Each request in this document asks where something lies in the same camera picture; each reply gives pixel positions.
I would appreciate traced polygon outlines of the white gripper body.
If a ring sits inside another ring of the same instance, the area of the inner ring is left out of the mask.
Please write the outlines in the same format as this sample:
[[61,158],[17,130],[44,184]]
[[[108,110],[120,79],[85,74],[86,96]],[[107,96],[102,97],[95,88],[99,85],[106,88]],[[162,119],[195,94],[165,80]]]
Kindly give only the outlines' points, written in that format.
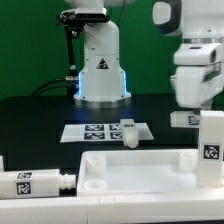
[[222,64],[178,66],[171,83],[180,107],[200,108],[224,89]]

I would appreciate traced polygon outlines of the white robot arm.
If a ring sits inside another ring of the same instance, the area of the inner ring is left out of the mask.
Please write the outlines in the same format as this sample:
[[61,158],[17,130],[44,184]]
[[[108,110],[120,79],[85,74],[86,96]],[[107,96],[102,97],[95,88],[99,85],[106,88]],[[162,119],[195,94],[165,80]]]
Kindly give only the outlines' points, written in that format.
[[[64,0],[71,8],[59,15],[73,36],[84,40],[84,67],[74,99],[91,106],[130,99],[126,74],[119,64],[119,29],[109,7],[135,0]],[[179,106],[200,108],[224,90],[224,0],[155,0],[155,28],[183,42],[174,54],[171,77]]]

